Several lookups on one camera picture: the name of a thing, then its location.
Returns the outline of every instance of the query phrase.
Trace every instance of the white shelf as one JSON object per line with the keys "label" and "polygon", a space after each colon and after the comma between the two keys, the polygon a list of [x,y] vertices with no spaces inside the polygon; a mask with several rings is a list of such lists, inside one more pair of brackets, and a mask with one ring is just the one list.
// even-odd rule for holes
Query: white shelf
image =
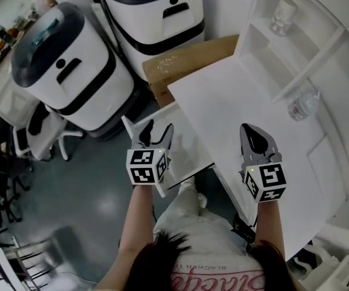
{"label": "white shelf", "polygon": [[244,55],[240,61],[250,77],[266,87],[271,98],[275,98],[294,78],[290,70],[269,47]]}
{"label": "white shelf", "polygon": [[319,52],[308,35],[293,23],[286,36],[277,36],[269,29],[270,18],[253,19],[251,24],[269,41],[269,48],[296,73],[304,69]]}
{"label": "white shelf", "polygon": [[286,36],[277,36],[269,22],[279,1],[254,0],[234,53],[273,102],[300,86],[338,45],[345,30],[319,1],[292,0],[297,14]]}

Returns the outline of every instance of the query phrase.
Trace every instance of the desk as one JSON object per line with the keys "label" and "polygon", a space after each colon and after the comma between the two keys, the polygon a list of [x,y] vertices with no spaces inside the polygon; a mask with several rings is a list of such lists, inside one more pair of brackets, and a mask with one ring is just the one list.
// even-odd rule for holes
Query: desk
{"label": "desk", "polygon": [[286,101],[272,103],[234,56],[180,79],[169,89],[219,169],[240,217],[248,224],[255,220],[257,206],[238,173],[239,128],[247,122],[274,137],[287,164],[288,188],[279,206],[286,259],[290,259],[324,226],[328,209],[337,209],[345,198],[342,183],[334,193],[324,194],[308,158],[326,136],[322,124],[316,117],[293,121]]}
{"label": "desk", "polygon": [[152,142],[160,140],[170,123],[174,125],[174,135],[169,154],[170,167],[162,182],[156,185],[160,195],[165,197],[172,187],[212,166],[213,161],[175,102],[142,119],[135,125],[123,117],[123,123],[130,138],[133,138],[134,128],[146,124],[151,119],[154,120],[154,128],[151,131]]}

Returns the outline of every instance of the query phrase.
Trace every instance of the black handle slot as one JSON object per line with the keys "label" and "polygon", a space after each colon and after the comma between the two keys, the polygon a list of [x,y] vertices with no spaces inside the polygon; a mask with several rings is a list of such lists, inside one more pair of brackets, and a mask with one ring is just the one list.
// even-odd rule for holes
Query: black handle slot
{"label": "black handle slot", "polygon": [[165,11],[163,11],[163,18],[169,17],[171,15],[180,13],[182,11],[189,10],[189,6],[186,2],[177,4],[173,7],[167,8]]}
{"label": "black handle slot", "polygon": [[57,82],[58,84],[61,84],[70,74],[73,70],[76,69],[76,67],[81,63],[81,60],[78,58],[73,58],[70,63],[66,65],[63,71],[59,73],[57,76]]}

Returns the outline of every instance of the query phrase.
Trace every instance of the human arm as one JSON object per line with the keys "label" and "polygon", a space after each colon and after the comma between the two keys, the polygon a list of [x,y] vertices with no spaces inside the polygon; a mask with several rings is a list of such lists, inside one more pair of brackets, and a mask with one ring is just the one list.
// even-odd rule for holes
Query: human arm
{"label": "human arm", "polygon": [[261,246],[261,241],[268,241],[274,245],[285,259],[285,247],[283,245],[278,201],[260,202],[258,204],[258,222],[255,235],[255,246]]}
{"label": "human arm", "polygon": [[153,242],[152,187],[136,186],[132,192],[121,234],[118,256],[95,290],[122,290],[139,252]]}

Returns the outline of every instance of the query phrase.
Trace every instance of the white chair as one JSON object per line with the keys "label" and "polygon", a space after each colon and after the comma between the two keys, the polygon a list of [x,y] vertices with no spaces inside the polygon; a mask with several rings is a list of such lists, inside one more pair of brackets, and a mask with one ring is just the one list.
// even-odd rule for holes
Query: white chair
{"label": "white chair", "polygon": [[82,137],[84,134],[80,131],[65,130],[67,121],[62,119],[58,114],[51,112],[43,120],[41,131],[37,135],[32,135],[29,132],[29,126],[25,128],[25,134],[27,137],[28,147],[21,149],[19,146],[18,129],[13,128],[13,139],[15,145],[16,155],[22,156],[28,152],[31,152],[32,156],[38,161],[42,159],[50,159],[50,149],[54,143],[58,141],[59,149],[65,161],[69,160],[69,156],[66,153],[64,137],[75,136]]}
{"label": "white chair", "polygon": [[[0,117],[13,126],[13,142],[17,156],[24,156],[28,152],[37,160],[50,159],[50,149],[58,141],[63,158],[69,157],[65,150],[64,137],[82,137],[83,132],[65,130],[67,121],[55,112],[50,112],[43,120],[41,131],[37,135],[29,133],[29,124],[39,101],[20,88],[10,78],[0,92]],[[25,129],[27,148],[19,145],[18,131]]]}

